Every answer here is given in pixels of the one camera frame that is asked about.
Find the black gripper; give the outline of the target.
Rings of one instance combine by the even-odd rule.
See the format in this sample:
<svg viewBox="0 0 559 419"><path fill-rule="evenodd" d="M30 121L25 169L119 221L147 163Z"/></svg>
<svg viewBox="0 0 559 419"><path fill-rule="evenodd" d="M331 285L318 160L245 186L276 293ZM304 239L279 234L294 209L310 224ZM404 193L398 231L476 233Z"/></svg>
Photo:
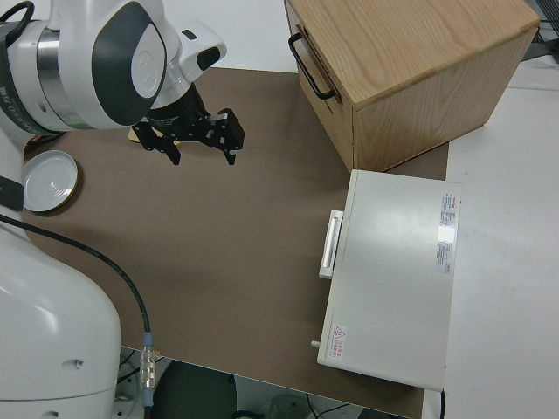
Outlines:
<svg viewBox="0 0 559 419"><path fill-rule="evenodd" d="M167 155L174 165L181 160L174 141L207 141L222 151L229 165L244 146L245 131L233 110L210 115L195 85L171 104L151 109L147 120L134 124L133 132L145 150Z"/></svg>

